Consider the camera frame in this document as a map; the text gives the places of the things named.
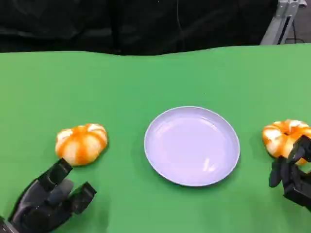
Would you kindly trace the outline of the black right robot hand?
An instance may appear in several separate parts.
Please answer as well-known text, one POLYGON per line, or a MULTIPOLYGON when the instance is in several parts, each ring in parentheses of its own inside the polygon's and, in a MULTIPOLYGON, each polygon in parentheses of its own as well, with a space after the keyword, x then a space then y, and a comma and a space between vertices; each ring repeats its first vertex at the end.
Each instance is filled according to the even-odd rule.
POLYGON ((282 183, 286 199, 310 210, 311 174, 300 170, 296 164, 300 159, 311 161, 311 139, 305 135, 294 143, 288 158, 279 157, 272 162, 269 186, 282 183))

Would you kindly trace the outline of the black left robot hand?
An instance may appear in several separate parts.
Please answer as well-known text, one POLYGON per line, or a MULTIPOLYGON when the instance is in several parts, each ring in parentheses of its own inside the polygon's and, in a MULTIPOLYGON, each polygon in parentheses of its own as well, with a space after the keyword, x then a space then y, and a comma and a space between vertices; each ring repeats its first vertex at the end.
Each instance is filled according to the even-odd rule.
POLYGON ((89 206, 97 191, 88 182, 74 189, 66 178, 71 171, 60 159, 24 189, 8 217, 13 231, 50 233, 89 206))

